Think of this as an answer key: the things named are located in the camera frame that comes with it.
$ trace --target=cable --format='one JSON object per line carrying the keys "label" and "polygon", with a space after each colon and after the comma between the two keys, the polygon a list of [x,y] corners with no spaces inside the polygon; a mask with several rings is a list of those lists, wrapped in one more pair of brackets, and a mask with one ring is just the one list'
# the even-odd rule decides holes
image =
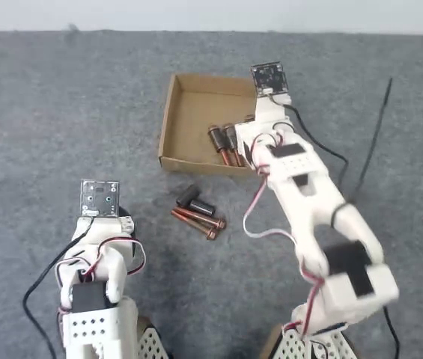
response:
{"label": "cable", "polygon": [[388,324],[389,331],[391,331],[391,335],[394,338],[394,342],[396,345],[396,352],[394,355],[395,359],[399,358],[399,351],[401,350],[401,343],[399,342],[398,334],[396,333],[396,330],[394,329],[394,326],[392,325],[391,318],[389,317],[389,311],[388,307],[385,305],[383,308],[384,316],[386,318],[386,323]]}
{"label": "cable", "polygon": [[85,232],[83,232],[83,234],[81,234],[80,236],[72,240],[70,243],[68,243],[68,245],[55,257],[55,259],[53,259],[52,262],[46,266],[46,268],[41,272],[38,279],[36,279],[36,281],[28,288],[25,295],[23,296],[22,306],[23,306],[23,310],[25,311],[25,315],[28,317],[28,319],[30,319],[30,322],[33,323],[33,325],[38,330],[42,338],[45,340],[52,359],[56,359],[56,353],[55,353],[55,349],[53,348],[52,341],[48,337],[48,334],[45,332],[45,330],[41,327],[40,323],[35,319],[33,314],[31,314],[31,311],[28,308],[28,298],[30,298],[30,295],[33,293],[33,291],[36,290],[36,288],[40,285],[40,283],[43,282],[43,279],[45,279],[48,272],[60,260],[60,258],[62,258],[65,255],[65,253],[67,253],[74,245],[76,245],[76,243],[78,243],[80,240],[82,240],[83,237],[85,237],[88,234],[88,231],[90,230],[93,222],[94,222],[94,217],[91,219],[90,224],[88,225],[88,228],[85,230]]}
{"label": "cable", "polygon": [[316,295],[318,294],[319,289],[324,284],[324,279],[309,272],[305,267],[304,261],[299,266],[299,271],[301,272],[301,275],[305,279],[311,280],[314,283],[313,287],[311,288],[311,291],[309,292],[308,301],[307,301],[308,307],[306,310],[304,327],[302,329],[302,334],[301,334],[301,337],[304,337],[308,333],[309,320],[311,318],[311,313],[313,311],[314,300],[316,299]]}
{"label": "cable", "polygon": [[368,172],[369,164],[371,163],[371,159],[374,155],[374,150],[376,149],[376,143],[377,143],[377,136],[379,135],[381,131],[381,126],[383,124],[383,118],[384,118],[384,111],[386,110],[386,107],[388,105],[389,94],[391,93],[391,87],[392,87],[392,77],[389,79],[388,86],[386,88],[386,93],[384,94],[383,104],[381,105],[381,108],[379,110],[379,115],[377,117],[377,123],[376,123],[376,129],[374,130],[373,139],[371,140],[371,146],[369,147],[368,156],[366,157],[364,166],[362,166],[358,183],[356,187],[354,188],[353,193],[350,196],[350,198],[352,198],[353,201],[357,200],[357,195],[359,191],[361,190],[362,184],[364,183],[364,178],[366,176],[366,173]]}
{"label": "cable", "polygon": [[287,331],[290,331],[291,329],[296,329],[296,327],[298,325],[301,325],[301,324],[302,324],[302,322],[300,320],[298,320],[297,322],[288,322],[288,323],[284,324],[281,327],[281,335],[284,338],[284,335]]}
{"label": "cable", "polygon": [[61,274],[60,274],[60,267],[65,264],[65,263],[69,263],[69,266],[74,266],[75,264],[79,263],[80,261],[85,262],[85,264],[88,265],[87,270],[91,267],[90,262],[88,262],[85,258],[83,257],[70,257],[70,258],[65,258],[64,260],[60,260],[58,263],[56,263],[55,266],[55,278],[56,278],[56,282],[58,283],[58,286],[61,288],[63,286],[63,281],[61,280]]}
{"label": "cable", "polygon": [[[389,78],[388,85],[386,87],[386,92],[384,94],[383,104],[380,107],[379,115],[378,115],[378,118],[377,118],[376,129],[374,130],[374,135],[373,135],[373,138],[371,140],[371,146],[369,147],[369,151],[368,151],[368,155],[366,156],[365,163],[362,166],[361,174],[359,175],[358,183],[356,184],[356,187],[354,188],[354,191],[351,193],[349,199],[345,203],[342,203],[339,206],[337,206],[335,208],[335,210],[333,211],[332,216],[331,216],[331,227],[332,228],[334,228],[335,218],[336,218],[337,213],[341,209],[343,209],[347,204],[354,204],[357,200],[357,196],[358,196],[359,191],[361,190],[361,187],[364,183],[364,178],[366,176],[366,173],[368,172],[372,156],[373,156],[374,151],[376,149],[377,137],[380,133],[381,125],[383,124],[384,111],[386,110],[386,107],[387,107],[388,102],[389,102],[389,95],[391,93],[391,89],[392,89],[392,77]],[[383,311],[384,311],[384,316],[386,318],[386,323],[387,323],[389,330],[391,331],[391,335],[392,335],[392,337],[394,338],[394,341],[395,341],[395,345],[396,345],[395,359],[398,359],[399,358],[399,352],[401,350],[401,343],[399,342],[398,334],[396,333],[396,331],[395,331],[395,329],[392,325],[391,318],[389,317],[388,307],[384,306]]]}
{"label": "cable", "polygon": [[249,204],[248,209],[246,210],[246,212],[243,216],[244,232],[246,233],[246,235],[248,237],[251,237],[251,238],[263,238],[263,237],[269,236],[271,234],[281,234],[285,237],[288,237],[294,243],[294,245],[296,245],[295,238],[290,233],[286,232],[285,230],[282,230],[282,229],[279,229],[279,228],[272,228],[270,230],[265,230],[263,232],[253,233],[253,232],[250,232],[248,230],[247,226],[246,226],[246,221],[248,220],[249,215],[251,214],[251,212],[253,211],[253,209],[256,206],[256,203],[259,201],[261,195],[263,194],[263,191],[266,188],[266,183],[267,183],[267,180],[266,180],[266,178],[264,178],[263,181],[261,182],[261,185],[260,185],[258,191],[256,192],[255,196],[253,197],[251,203]]}
{"label": "cable", "polygon": [[273,125],[273,129],[276,129],[277,125],[289,126],[293,130],[293,132],[295,132],[293,125],[291,125],[289,122],[284,122],[284,121],[275,122],[274,125]]}
{"label": "cable", "polygon": [[373,138],[371,140],[371,146],[369,147],[369,151],[368,151],[368,155],[366,156],[365,163],[362,166],[361,173],[359,175],[359,179],[358,179],[358,182],[356,184],[356,187],[354,188],[353,192],[351,192],[351,195],[349,196],[348,200],[345,203],[342,203],[339,206],[337,206],[334,209],[334,211],[332,212],[332,214],[331,214],[331,224],[330,224],[331,228],[334,228],[335,219],[336,219],[336,215],[338,214],[338,212],[341,209],[343,209],[347,204],[349,204],[349,203],[354,204],[357,200],[357,196],[358,196],[359,191],[361,190],[361,187],[364,183],[364,178],[366,176],[366,173],[368,172],[369,165],[371,163],[371,159],[374,155],[374,151],[376,150],[377,137],[380,133],[381,126],[383,124],[384,111],[386,110],[386,107],[388,105],[389,95],[391,93],[391,88],[392,88],[392,77],[389,78],[388,85],[386,87],[386,92],[384,94],[383,104],[380,107],[379,115],[377,117],[376,128],[374,129]]}
{"label": "cable", "polygon": [[126,242],[131,242],[131,243],[137,244],[137,245],[139,245],[139,247],[141,248],[141,252],[143,253],[143,260],[142,260],[141,264],[138,267],[128,271],[127,275],[132,275],[132,274],[138,273],[139,271],[141,271],[143,269],[143,267],[146,265],[146,252],[144,252],[143,244],[138,239],[134,239],[132,237],[112,237],[112,238],[105,239],[103,242],[100,243],[100,245],[98,246],[97,260],[83,274],[83,277],[86,277],[89,274],[93,274],[95,268],[98,265],[98,262],[101,260],[101,258],[103,256],[103,252],[101,251],[103,246],[110,243],[110,242],[118,242],[118,241],[126,241]]}
{"label": "cable", "polygon": [[334,157],[337,157],[338,159],[340,159],[341,161],[344,162],[343,168],[341,169],[341,172],[339,173],[339,177],[338,177],[338,190],[341,191],[341,187],[342,187],[342,183],[343,183],[343,179],[344,179],[344,175],[346,174],[347,168],[349,167],[349,160],[344,157],[343,155],[341,155],[340,153],[337,153],[333,150],[331,150],[330,148],[328,148],[327,146],[325,146],[324,144],[322,144],[321,142],[319,142],[308,130],[308,128],[306,127],[306,125],[304,124],[304,121],[301,118],[301,115],[299,114],[297,108],[295,108],[292,105],[287,105],[285,103],[279,103],[276,102],[273,98],[272,95],[268,95],[268,97],[270,98],[270,100],[278,105],[281,106],[283,108],[287,108],[288,110],[291,110],[292,112],[294,112],[294,114],[296,115],[296,118],[299,122],[299,125],[301,126],[302,130],[304,131],[304,133],[309,137],[309,139],[311,141],[313,141],[313,143],[318,146],[320,149],[326,151],[327,153],[329,153],[330,155],[333,155]]}
{"label": "cable", "polygon": [[319,346],[322,346],[324,348],[324,352],[326,353],[325,359],[329,358],[328,348],[326,347],[326,344],[322,342],[318,342],[317,340],[309,340],[311,343],[318,344]]}

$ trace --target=black cable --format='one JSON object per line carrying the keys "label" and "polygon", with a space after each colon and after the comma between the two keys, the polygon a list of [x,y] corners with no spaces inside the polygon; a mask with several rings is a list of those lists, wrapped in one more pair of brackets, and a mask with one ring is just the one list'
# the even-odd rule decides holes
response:
{"label": "black cable", "polygon": [[389,331],[391,331],[392,337],[394,338],[394,342],[396,345],[396,352],[394,355],[395,359],[399,358],[399,351],[401,350],[401,343],[399,342],[398,334],[396,333],[396,330],[392,326],[391,318],[389,317],[389,311],[388,307],[384,306],[384,316],[386,317],[386,323],[388,324]]}
{"label": "black cable", "polygon": [[268,95],[268,97],[270,98],[270,100],[275,103],[276,105],[279,105],[281,107],[287,108],[288,110],[291,110],[292,112],[294,112],[294,114],[296,115],[296,118],[299,122],[299,125],[301,126],[302,130],[304,131],[304,133],[309,137],[309,139],[311,141],[313,141],[313,143],[318,146],[320,149],[326,151],[327,153],[329,153],[330,155],[333,155],[334,157],[339,158],[341,161],[344,162],[344,166],[341,169],[341,172],[339,173],[339,177],[338,177],[338,190],[341,190],[342,187],[342,183],[343,183],[343,179],[344,179],[344,175],[346,174],[347,168],[349,167],[349,160],[344,157],[343,155],[341,155],[340,153],[337,153],[333,150],[331,150],[330,148],[326,147],[324,144],[320,143],[308,130],[308,128],[306,127],[306,125],[304,124],[304,121],[301,118],[301,115],[299,114],[297,108],[295,108],[292,105],[287,105],[284,103],[279,103],[276,102],[273,98],[272,95]]}
{"label": "black cable", "polygon": [[318,344],[319,346],[322,346],[322,347],[324,348],[325,353],[326,353],[326,357],[325,357],[325,359],[328,359],[328,358],[329,358],[328,348],[326,347],[326,344],[321,343],[321,342],[318,342],[318,341],[316,341],[316,340],[309,340],[309,341],[310,341],[311,343]]}
{"label": "black cable", "polygon": [[28,317],[28,319],[30,319],[30,322],[33,323],[35,328],[38,330],[42,338],[45,339],[46,345],[48,346],[48,350],[52,356],[52,359],[56,359],[56,353],[55,353],[55,349],[53,348],[52,341],[48,337],[48,334],[45,332],[45,330],[41,327],[40,323],[35,319],[33,314],[31,314],[31,311],[28,308],[28,298],[30,298],[30,295],[40,285],[40,283],[43,282],[43,279],[45,279],[48,272],[60,260],[60,258],[62,258],[65,255],[65,253],[67,253],[68,250],[70,250],[74,245],[76,245],[80,240],[82,240],[83,237],[85,237],[88,234],[88,231],[90,230],[93,222],[94,222],[94,218],[91,219],[91,222],[88,225],[88,228],[86,229],[86,231],[83,232],[83,234],[81,234],[77,238],[75,238],[73,241],[68,243],[68,245],[58,254],[58,256],[56,256],[55,259],[49,265],[46,266],[46,268],[42,271],[38,279],[36,279],[36,281],[28,288],[25,295],[23,296],[23,300],[22,300],[23,310],[25,311],[25,314]]}
{"label": "black cable", "polygon": [[[371,163],[371,159],[372,159],[372,156],[374,154],[374,150],[376,149],[377,136],[379,135],[379,132],[381,130],[381,125],[383,124],[384,111],[386,110],[386,107],[388,105],[389,94],[391,93],[391,88],[392,88],[392,77],[388,81],[388,86],[387,86],[386,92],[384,94],[383,104],[381,105],[381,108],[379,110],[379,116],[377,118],[377,123],[376,123],[376,129],[374,130],[374,135],[373,135],[373,138],[372,138],[372,141],[371,141],[371,146],[369,147],[368,155],[366,157],[364,166],[362,167],[361,174],[359,175],[358,183],[356,184],[356,187],[354,188],[354,191],[351,193],[347,202],[340,204],[333,211],[332,216],[331,216],[331,228],[334,228],[336,214],[339,212],[339,210],[344,208],[347,204],[354,204],[357,200],[357,196],[359,194],[359,191],[361,190],[361,187],[364,183],[364,178],[366,176],[366,173],[368,172],[369,164]],[[399,358],[399,351],[401,349],[401,343],[399,342],[398,334],[396,333],[394,327],[392,326],[391,318],[389,317],[388,307],[384,306],[383,310],[384,310],[384,316],[386,317],[386,323],[389,327],[389,330],[391,331],[392,337],[394,338],[395,345],[396,345],[396,352],[395,352],[394,358],[398,359]]]}
{"label": "black cable", "polygon": [[391,93],[391,87],[392,87],[392,77],[389,78],[388,86],[386,88],[386,93],[384,94],[383,104],[381,105],[381,108],[379,110],[379,116],[377,117],[377,123],[376,123],[376,129],[374,130],[374,136],[373,136],[373,139],[371,140],[371,146],[369,147],[368,156],[366,157],[364,166],[362,166],[361,174],[359,175],[358,184],[356,185],[356,187],[354,188],[354,192],[350,196],[353,202],[357,200],[357,195],[359,191],[361,190],[362,184],[364,183],[364,178],[366,176],[366,173],[368,172],[369,164],[371,163],[371,159],[374,155],[374,150],[376,149],[377,136],[379,135],[381,130],[381,125],[383,124],[384,111],[386,110],[386,107],[388,105],[389,94]]}
{"label": "black cable", "polygon": [[293,132],[295,132],[293,125],[291,125],[289,122],[284,122],[284,121],[275,122],[273,124],[273,129],[276,129],[277,125],[286,125],[286,126],[289,126],[293,130]]}
{"label": "black cable", "polygon": [[380,133],[381,125],[383,124],[384,111],[386,110],[386,107],[388,105],[389,94],[391,93],[391,87],[392,87],[392,77],[389,78],[389,81],[388,81],[388,86],[387,86],[386,92],[384,94],[383,104],[380,107],[379,115],[377,117],[376,128],[374,129],[373,138],[371,140],[371,146],[369,147],[369,151],[368,151],[368,155],[366,156],[365,163],[362,166],[361,174],[359,175],[358,183],[356,184],[356,187],[354,188],[353,192],[351,192],[351,195],[349,196],[348,200],[345,203],[342,203],[339,206],[337,206],[335,208],[335,210],[332,212],[332,214],[331,214],[331,224],[330,224],[331,228],[334,228],[335,219],[336,219],[336,215],[338,214],[338,212],[341,209],[343,209],[347,204],[349,204],[349,203],[354,204],[357,200],[357,196],[359,194],[359,191],[361,190],[361,187],[364,183],[364,178],[366,176],[366,173],[368,172],[369,164],[371,163],[371,159],[374,155],[374,150],[376,149],[377,137]]}

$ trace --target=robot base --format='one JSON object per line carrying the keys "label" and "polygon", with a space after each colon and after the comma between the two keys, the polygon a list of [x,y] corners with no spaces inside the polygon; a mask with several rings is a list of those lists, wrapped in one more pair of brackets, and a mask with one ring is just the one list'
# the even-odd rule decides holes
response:
{"label": "robot base", "polygon": [[281,327],[271,332],[260,359],[360,359],[343,333],[317,335],[304,342],[294,330],[283,338]]}
{"label": "robot base", "polygon": [[151,321],[143,316],[138,317],[138,358],[139,359],[168,359],[158,331]]}

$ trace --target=white wire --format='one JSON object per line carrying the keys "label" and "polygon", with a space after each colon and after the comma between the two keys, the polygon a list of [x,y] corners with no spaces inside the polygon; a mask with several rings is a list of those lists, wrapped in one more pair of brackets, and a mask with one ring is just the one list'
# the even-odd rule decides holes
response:
{"label": "white wire", "polygon": [[101,260],[101,258],[102,258],[102,256],[103,256],[103,249],[104,249],[104,248],[105,248],[105,246],[107,246],[109,243],[113,243],[113,242],[131,242],[131,243],[135,243],[135,244],[139,245],[139,247],[141,248],[141,252],[143,253],[143,263],[142,263],[142,264],[140,264],[141,268],[140,268],[137,272],[135,272],[135,273],[133,273],[133,274],[139,273],[141,270],[143,270],[143,268],[146,266],[146,252],[144,251],[143,244],[142,244],[139,240],[137,240],[137,239],[133,239],[133,238],[130,238],[130,239],[125,239],[125,237],[123,237],[122,239],[118,239],[118,238],[116,238],[116,239],[113,239],[113,240],[111,240],[111,241],[109,241],[109,242],[105,243],[105,244],[101,247],[101,249],[100,249],[100,254],[98,255],[97,260],[95,260],[95,261],[93,262],[93,264],[91,264],[91,266],[88,268],[88,270],[86,271],[86,273],[84,273],[84,276],[86,276],[86,275],[88,275],[88,274],[89,274],[90,269],[94,269],[94,270],[96,270],[96,267],[97,267],[97,265],[98,265],[98,262]]}
{"label": "white wire", "polygon": [[294,245],[296,245],[295,238],[289,232],[286,232],[285,230],[282,230],[282,229],[279,229],[279,228],[271,228],[271,229],[265,230],[263,232],[253,233],[253,232],[250,232],[248,230],[248,228],[246,227],[246,221],[247,221],[249,215],[251,214],[251,212],[253,211],[253,209],[255,208],[256,203],[259,201],[261,195],[263,194],[263,191],[266,188],[266,183],[267,182],[264,179],[263,182],[261,183],[260,188],[258,189],[258,192],[256,192],[256,195],[253,198],[253,201],[251,202],[251,204],[249,205],[248,209],[244,213],[244,216],[243,216],[243,229],[244,229],[244,233],[246,233],[246,235],[248,237],[251,237],[251,238],[263,238],[263,237],[269,236],[271,234],[281,234],[282,236],[288,237],[294,243]]}
{"label": "white wire", "polygon": [[83,262],[85,265],[87,265],[88,266],[88,269],[91,267],[90,266],[90,263],[85,259],[85,258],[83,258],[83,257],[70,257],[70,258],[65,258],[64,260],[60,260],[58,263],[56,263],[56,266],[55,266],[55,279],[56,279],[56,283],[58,284],[58,286],[59,287],[61,287],[61,284],[60,284],[60,278],[61,278],[61,275],[59,274],[59,270],[60,270],[60,266],[62,265],[62,264],[65,264],[65,263],[68,263],[68,262],[75,262],[75,261],[81,261],[81,262]]}

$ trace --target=perforated plastic part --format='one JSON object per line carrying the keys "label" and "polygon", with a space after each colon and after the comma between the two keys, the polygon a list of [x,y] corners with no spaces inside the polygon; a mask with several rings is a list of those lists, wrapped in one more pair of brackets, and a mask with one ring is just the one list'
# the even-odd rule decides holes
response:
{"label": "perforated plastic part", "polygon": [[272,358],[311,359],[312,347],[317,359],[358,359],[341,333],[312,337],[306,343],[297,332],[287,331]]}
{"label": "perforated plastic part", "polygon": [[276,164],[276,167],[279,167],[288,177],[309,174],[318,169],[306,152],[279,159],[279,164]]}
{"label": "perforated plastic part", "polygon": [[168,359],[155,328],[147,328],[138,343],[139,359]]}

